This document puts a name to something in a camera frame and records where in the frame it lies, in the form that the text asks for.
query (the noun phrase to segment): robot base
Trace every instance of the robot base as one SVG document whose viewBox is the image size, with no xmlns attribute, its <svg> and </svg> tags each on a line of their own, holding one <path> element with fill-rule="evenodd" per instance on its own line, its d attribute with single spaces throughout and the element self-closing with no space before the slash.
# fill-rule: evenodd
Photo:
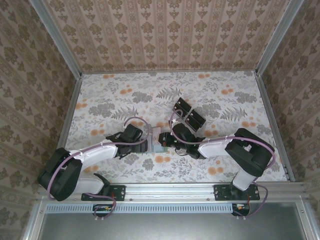
<svg viewBox="0 0 320 240">
<path fill-rule="evenodd" d="M 216 201 L 252 201 L 260 200 L 258 187 L 251 184 L 246 191 L 241 191 L 231 184 L 215 185 L 214 199 Z"/>
</svg>

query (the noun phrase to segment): damask wallpaper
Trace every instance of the damask wallpaper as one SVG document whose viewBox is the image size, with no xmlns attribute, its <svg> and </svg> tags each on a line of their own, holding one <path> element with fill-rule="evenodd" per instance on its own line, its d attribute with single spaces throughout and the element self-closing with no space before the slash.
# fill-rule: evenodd
<svg viewBox="0 0 320 240">
<path fill-rule="evenodd" d="M 289 0 L 44 0 L 85 73 L 254 69 Z"/>
<path fill-rule="evenodd" d="M 306 182 L 319 220 L 320 0 L 303 2 L 262 78 L 295 177 Z"/>
<path fill-rule="evenodd" d="M 75 79 L 27 0 L 0 1 L 0 239 L 18 239 Z"/>
</svg>

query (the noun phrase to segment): aluminum frame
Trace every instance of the aluminum frame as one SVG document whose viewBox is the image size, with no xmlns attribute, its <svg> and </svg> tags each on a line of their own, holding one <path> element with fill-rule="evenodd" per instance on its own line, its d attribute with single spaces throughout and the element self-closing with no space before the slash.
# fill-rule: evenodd
<svg viewBox="0 0 320 240">
<path fill-rule="evenodd" d="M 289 176 L 289 180 L 294 182 L 294 181 L 296 181 L 295 176 L 294 176 L 294 172 L 292 171 L 292 168 L 291 168 L 288 156 L 287 156 L 287 152 L 285 149 L 285 145 L 284 145 L 282 138 L 281 138 L 281 134 L 280 134 L 280 131 L 279 131 L 279 128 L 277 125 L 277 121 L 276 121 L 274 112 L 271 107 L 270 100 L 268 98 L 268 94 L 267 94 L 267 90 L 266 90 L 264 81 L 262 79 L 262 76 L 257 75 L 256 72 L 254 73 L 254 76 L 255 76 L 255 80 L 258 85 L 259 91 L 260 91 L 262 102 L 263 102 L 265 112 L 266 112 L 266 115 L 267 115 L 269 123 L 270 123 L 270 127 L 272 130 L 273 136 L 274 136 L 274 141 L 275 141 L 276 147 L 279 152 L 279 156 L 282 159 L 282 161 L 284 162 L 285 170 L 287 171 L 287 174 Z"/>
<path fill-rule="evenodd" d="M 279 129 L 276 124 L 273 112 L 271 109 L 270 102 L 268 100 L 266 89 L 264 88 L 262 78 L 258 77 L 256 74 L 257 84 L 261 93 L 261 97 L 266 108 L 266 112 L 270 121 L 272 132 L 275 137 L 276 144 L 279 146 L 282 143 Z M 72 95 L 72 105 L 77 102 L 78 96 L 80 94 L 81 81 L 77 83 L 74 88 Z M 59 141 L 59 147 L 64 147 L 68 137 L 72 116 L 74 114 L 74 107 L 70 106 L 66 123 L 63 126 L 61 133 L 62 140 Z M 281 149 L 279 154 L 282 160 L 286 160 L 281 155 Z M 288 174 L 290 180 L 294 181 L 294 176 L 289 160 L 286 162 L 286 168 L 288 169 Z M 290 181 L 275 181 L 275 182 L 260 182 L 263 186 L 268 189 L 267 203 L 296 203 L 297 209 L 299 210 L 299 217 L 303 225 L 304 233 L 308 240 L 319 240 L 319 228 L 315 222 L 315 218 L 308 201 L 308 196 L 306 194 L 304 184 L 302 182 L 290 182 Z M 126 185 L 126 196 L 123 204 L 220 204 L 220 203 L 243 203 L 243 201 L 215 201 L 214 196 L 214 185 L 226 184 L 225 182 L 209 182 L 209 183 L 121 183 Z M 265 197 L 265 190 L 259 187 L 260 200 L 255 202 L 261 202 Z M 24 235 L 23 240 L 35 240 L 38 239 L 40 230 L 42 228 L 43 220 L 46 214 L 46 208 L 52 201 L 48 200 L 46 190 L 40 187 L 38 195 L 36 197 L 35 205 L 32 210 L 29 223 Z M 73 194 L 61 204 L 87 204 L 92 203 L 91 201 L 81 201 L 80 194 Z M 100 204 L 110 203 L 106 201 L 100 201 Z"/>
<path fill-rule="evenodd" d="M 34 7 L 36 13 L 39 15 L 46 30 L 49 32 L 52 40 L 54 41 L 66 64 L 74 75 L 75 80 L 78 81 L 81 78 L 81 68 L 75 60 L 70 48 L 68 47 L 68 44 L 65 42 L 59 29 L 57 28 L 57 25 L 55 24 L 55 21 L 46 8 L 44 1 L 30 0 L 30 3 Z"/>
<path fill-rule="evenodd" d="M 268 66 L 272 56 L 275 54 L 279 44 L 284 38 L 303 2 L 304 0 L 292 0 L 289 2 L 284 14 L 274 30 L 274 33 L 272 34 L 268 45 L 265 48 L 265 51 L 262 54 L 262 57 L 260 58 L 260 61 L 256 66 L 258 75 L 262 75 L 262 73 L 266 70 L 266 67 Z"/>
</svg>

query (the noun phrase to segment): metal bar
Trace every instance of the metal bar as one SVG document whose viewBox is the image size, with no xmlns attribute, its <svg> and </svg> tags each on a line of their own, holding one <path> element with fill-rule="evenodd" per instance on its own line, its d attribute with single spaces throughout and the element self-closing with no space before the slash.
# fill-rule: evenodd
<svg viewBox="0 0 320 240">
<path fill-rule="evenodd" d="M 48 203 L 46 207 L 46 214 L 75 214 L 75 213 L 89 213 L 92 214 L 94 203 Z M 233 208 L 231 203 L 133 203 L 126 204 L 119 202 L 114 213 L 119 214 L 201 214 L 201 213 L 232 213 Z M 104 213 L 104 211 L 97 210 L 97 213 Z"/>
<path fill-rule="evenodd" d="M 289 2 L 278 26 L 274 30 L 274 33 L 265 48 L 262 57 L 260 58 L 259 63 L 256 66 L 258 75 L 262 75 L 265 71 L 303 2 L 304 0 L 292 0 Z"/>
<path fill-rule="evenodd" d="M 257 75 L 256 73 L 254 73 L 254 75 L 255 75 L 256 82 L 258 84 L 258 88 L 259 88 L 260 95 L 261 95 L 261 98 L 263 101 L 265 112 L 266 112 L 266 115 L 268 117 L 268 120 L 269 120 L 269 123 L 271 126 L 271 130 L 272 130 L 272 133 L 274 136 L 274 141 L 275 141 L 276 147 L 278 148 L 279 156 L 282 159 L 282 161 L 287 169 L 290 181 L 294 182 L 296 180 L 295 176 L 294 176 L 294 172 L 292 171 L 292 168 L 291 168 L 288 156 L 287 156 L 287 152 L 285 149 L 285 145 L 284 145 L 284 142 L 282 141 L 282 138 L 281 138 L 281 134 L 280 134 L 280 131 L 279 131 L 279 128 L 277 125 L 277 121 L 276 121 L 274 112 L 271 107 L 270 100 L 268 98 L 265 84 L 263 82 L 261 75 Z"/>
<path fill-rule="evenodd" d="M 304 200 L 296 203 L 296 208 L 299 213 L 299 217 L 302 223 L 302 227 L 307 240 L 318 240 L 319 239 L 319 228 L 315 229 L 312 222 L 315 222 L 315 216 L 311 215 L 312 210 L 306 208 Z"/>
<path fill-rule="evenodd" d="M 243 203 L 243 201 L 215 201 L 215 183 L 123 183 L 126 186 L 125 199 L 122 203 Z M 269 203 L 297 202 L 301 198 L 307 199 L 305 188 L 301 182 L 261 182 L 268 188 Z M 259 188 L 260 201 L 265 197 L 263 188 Z M 46 190 L 39 190 L 40 200 L 46 200 Z M 80 194 L 73 194 L 61 203 L 74 203 L 81 200 Z"/>
<path fill-rule="evenodd" d="M 68 108 L 68 112 L 66 113 L 63 127 L 62 127 L 62 131 L 61 131 L 61 135 L 59 138 L 59 142 L 56 147 L 57 149 L 64 148 L 66 146 L 68 135 L 69 135 L 69 130 L 70 130 L 71 123 L 72 123 L 72 118 L 75 113 L 78 97 L 79 97 L 80 90 L 81 90 L 81 84 L 82 84 L 82 79 L 76 81 L 76 83 L 75 83 L 74 90 L 73 90 L 72 97 L 71 97 L 70 104 L 69 104 L 69 108 Z"/>
<path fill-rule="evenodd" d="M 320 240 L 320 229 L 319 225 L 317 223 L 317 220 L 315 218 L 315 213 L 313 209 L 311 208 L 310 202 L 304 202 L 304 207 L 305 207 L 305 213 L 309 219 L 309 222 L 311 224 L 311 227 L 313 229 L 315 239 Z"/>
<path fill-rule="evenodd" d="M 44 1 L 42 0 L 30 0 L 32 6 L 34 7 L 36 13 L 39 15 L 43 25 L 53 39 L 55 45 L 59 49 L 59 52 L 63 56 L 66 64 L 69 66 L 75 79 L 78 81 L 81 77 L 81 69 L 78 66 L 76 60 L 73 57 L 71 50 L 66 44 L 64 38 L 62 37 L 60 31 L 58 30 L 55 21 L 52 19 L 49 11 L 47 10 Z"/>
<path fill-rule="evenodd" d="M 47 203 L 44 201 L 34 204 L 23 240 L 36 240 L 39 238 L 40 230 L 45 217 L 46 207 Z"/>
<path fill-rule="evenodd" d="M 94 74 L 143 74 L 143 73 L 198 73 L 198 72 L 254 72 L 252 68 L 241 68 L 241 69 L 170 69 L 170 70 L 136 70 L 136 71 L 95 71 L 88 72 L 83 71 L 83 75 L 94 75 Z"/>
<path fill-rule="evenodd" d="M 224 182 L 208 182 L 208 183 L 123 183 L 126 185 L 125 201 L 118 202 L 123 207 L 132 207 L 137 204 L 146 205 L 163 205 L 163 204 L 188 204 L 196 206 L 197 204 L 206 204 L 211 207 L 219 206 L 220 204 L 237 203 L 236 201 L 215 201 L 213 193 L 213 186 L 219 184 L 226 184 Z M 269 191 L 267 203 L 300 203 L 302 200 L 307 200 L 304 184 L 302 182 L 261 182 Z M 259 188 L 260 201 L 265 197 L 263 188 Z M 62 202 L 50 201 L 47 199 L 46 190 L 41 187 L 38 192 L 37 203 L 41 207 L 34 219 L 30 221 L 32 224 L 30 238 L 24 240 L 37 239 L 39 236 L 42 221 L 46 213 L 48 205 L 55 204 L 55 206 L 65 206 L 70 204 L 72 206 L 87 206 L 88 204 L 110 204 L 110 201 L 80 201 L 81 195 L 72 195 Z"/>
<path fill-rule="evenodd" d="M 39 213 L 40 203 L 33 205 L 28 224 L 25 228 L 23 240 L 31 240 L 31 234 L 36 224 L 37 215 Z"/>
</svg>

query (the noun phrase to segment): small black object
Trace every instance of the small black object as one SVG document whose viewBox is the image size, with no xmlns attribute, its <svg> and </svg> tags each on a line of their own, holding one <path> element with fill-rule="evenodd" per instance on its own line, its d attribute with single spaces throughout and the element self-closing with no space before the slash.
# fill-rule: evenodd
<svg viewBox="0 0 320 240">
<path fill-rule="evenodd" d="M 198 131 L 206 122 L 206 119 L 197 113 L 194 109 L 186 117 L 185 123 L 188 124 L 195 132 Z"/>
<path fill-rule="evenodd" d="M 182 98 L 180 97 L 178 101 L 175 103 L 173 111 L 181 110 L 182 116 L 177 112 L 177 115 L 180 115 L 182 118 L 184 118 L 191 110 L 191 106 Z"/>
<path fill-rule="evenodd" d="M 45 189 L 48 189 L 49 182 L 54 172 L 63 160 L 69 156 L 69 152 L 63 147 L 55 150 L 37 178 L 39 184 Z M 65 169 L 59 170 L 50 189 L 50 194 L 57 201 L 65 200 L 75 190 L 81 172 L 82 163 L 79 159 L 72 158 L 63 167 Z"/>
<path fill-rule="evenodd" d="M 275 152 L 275 149 L 258 136 L 245 128 L 239 128 L 234 134 L 236 137 L 249 138 L 264 143 Z M 226 152 L 245 170 L 248 174 L 260 177 L 264 173 L 272 154 L 263 146 L 249 141 L 232 140 L 226 148 Z"/>
<path fill-rule="evenodd" d="M 231 213 L 233 216 L 239 216 L 239 217 L 247 216 L 250 212 L 250 205 L 247 203 L 243 203 L 243 204 L 233 203 L 232 210 L 236 211 Z"/>
<path fill-rule="evenodd" d="M 114 198 L 116 201 L 124 201 L 126 196 L 126 186 L 125 185 L 104 185 L 101 191 L 96 194 L 99 196 L 109 196 Z M 92 202 L 99 202 L 99 201 L 112 201 L 108 198 L 101 198 L 101 197 L 93 197 L 89 196 L 85 193 L 81 195 L 82 201 L 92 201 Z"/>
<path fill-rule="evenodd" d="M 260 200 L 258 187 L 251 184 L 247 190 L 241 191 L 231 184 L 217 184 L 213 186 L 216 201 L 248 201 Z"/>
<path fill-rule="evenodd" d="M 173 132 L 182 140 L 186 142 L 201 142 L 205 137 L 196 137 L 191 133 L 189 128 L 187 128 L 183 123 L 178 123 L 173 126 Z M 198 144 L 185 144 L 177 140 L 170 132 L 163 132 L 159 134 L 159 143 L 163 147 L 175 148 L 176 150 L 185 149 L 186 154 L 188 154 L 193 159 L 204 159 L 204 157 L 199 153 Z"/>
<path fill-rule="evenodd" d="M 123 132 L 117 132 L 116 134 L 107 136 L 105 139 L 110 140 L 114 143 L 135 143 L 139 141 L 143 134 L 140 128 L 129 124 Z M 148 140 L 137 144 L 137 145 L 119 145 L 116 144 L 118 151 L 116 152 L 115 158 L 124 158 L 130 153 L 145 153 L 148 150 Z"/>
<path fill-rule="evenodd" d="M 104 218 L 105 216 L 108 215 L 108 213 L 110 212 L 110 210 L 113 208 L 113 204 L 94 204 L 92 206 L 92 211 L 95 212 L 96 208 L 97 208 L 97 212 L 96 214 L 92 213 L 92 215 L 96 215 L 99 218 Z"/>
</svg>

